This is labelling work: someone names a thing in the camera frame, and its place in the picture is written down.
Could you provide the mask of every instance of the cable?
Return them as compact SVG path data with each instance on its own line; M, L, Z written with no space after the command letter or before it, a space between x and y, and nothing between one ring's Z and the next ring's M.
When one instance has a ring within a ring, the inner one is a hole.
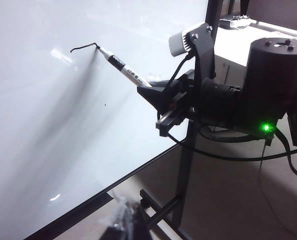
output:
M177 74L179 73L181 67L183 66L183 64L187 61L187 60L190 60L192 57L194 57L193 54L187 54L185 56L185 58L179 63L177 69L175 70L175 72L173 73L172 77L170 78L170 80L167 82L163 92L165 92L171 85L171 83L174 81L175 77L177 76Z
M211 141L219 142L219 143L245 143L250 141L256 141L260 140L260 138L251 136L251 135L245 135L245 136L235 136L235 137L223 137L223 136L215 136L212 134L208 126L201 126L197 132L203 137Z
M265 152L265 147L266 147L266 144L264 143L264 147L263 147L263 151L262 151L262 157L264 157L264 152ZM263 187L262 187L262 182L261 182L261 172L262 172L262 166L263 166L263 161L261 160L260 161L260 164L259 164L259 169L258 169L258 175L257 175L257 182L258 182L258 185L259 185L259 189L260 189L260 192L262 193L262 196L264 197L270 211L272 212L273 216L275 217L275 219L279 222L279 224L281 224L281 226L289 233L291 233L292 235L294 235L296 238L297 238L297 234L295 232L293 232L290 228L288 228L278 217L278 215L276 214L276 212L274 211L274 208L271 204L271 202L269 201L269 198L266 196L264 190L263 190Z
M284 134L278 128L276 128L275 135L281 141L281 143L283 144L283 146L285 148L287 161L288 161L288 165L289 165L290 169L297 176L297 170L293 166L292 160L291 160L291 154L290 154L291 151L290 151L290 144L289 144L288 139L284 136Z
M168 137L170 139L172 139L174 142L176 142L177 144L181 145L182 147L188 148L198 154L202 154L204 156L210 157L210 158L215 158L215 159L221 159L221 160L226 160L226 161L235 161L235 162L257 162L257 161L264 161L264 160L270 160L270 159L277 159L277 158L281 158L281 157L285 157L288 154L292 155L292 154L297 154L297 149L290 151L289 153L287 152L283 152L283 153L279 153L279 154L274 154L274 155L270 155L270 156L263 156L263 157L228 157L228 156L221 156L221 155L216 155L216 154L212 154L206 151L202 151L199 149L196 149L194 147L191 147L189 145L186 145L180 141L178 141L175 137L173 137L170 133L168 133Z

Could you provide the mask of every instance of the robotic arm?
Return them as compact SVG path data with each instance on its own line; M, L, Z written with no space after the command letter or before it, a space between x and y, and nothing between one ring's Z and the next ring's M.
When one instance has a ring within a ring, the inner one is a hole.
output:
M162 115L156 122L160 136L168 136L174 125L188 118L233 129L254 140L266 139L270 144L278 120L287 113L293 145L297 146L297 40L254 41L241 89L215 82L211 31L211 26L202 23L169 39L173 56L187 53L181 64L195 57L194 70L178 79L173 76L170 81L137 87L137 92Z

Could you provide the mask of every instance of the stand leg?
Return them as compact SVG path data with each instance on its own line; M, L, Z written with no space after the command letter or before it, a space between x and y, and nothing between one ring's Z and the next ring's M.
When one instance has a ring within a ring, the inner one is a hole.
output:
M190 120L184 141L186 145L191 147L195 146L197 132L197 124ZM163 219L183 240L191 239L183 230L181 230L180 225L187 194L192 160L193 151L183 147L181 150L175 197L165 206L159 206L143 189L140 191L140 196L142 197L141 204L144 205L143 207L150 206L156 211L156 214L148 220L148 227L150 229ZM171 211L173 211L172 219L167 216Z
M190 121L188 123L185 144L194 148L197 138L197 132L197 124L193 121ZM177 186L175 192L176 196L180 196L180 204L176 206L172 215L172 223L177 227L180 227L181 225L185 198L190 178L193 154L194 152L192 150L185 147L182 148L177 175Z

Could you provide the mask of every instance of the white board surface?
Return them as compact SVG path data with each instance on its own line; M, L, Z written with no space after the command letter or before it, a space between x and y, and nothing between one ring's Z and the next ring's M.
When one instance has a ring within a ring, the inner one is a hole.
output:
M70 49L97 42L146 79L169 79L183 56L171 56L168 38L206 9L206 0L0 0L0 240L26 238L174 144L94 47Z

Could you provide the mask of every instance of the green led light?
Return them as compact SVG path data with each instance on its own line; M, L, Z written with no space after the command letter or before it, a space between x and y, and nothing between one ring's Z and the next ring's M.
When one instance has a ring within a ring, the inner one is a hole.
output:
M274 126L270 123L265 122L260 125L260 129L264 133L270 133L274 131Z

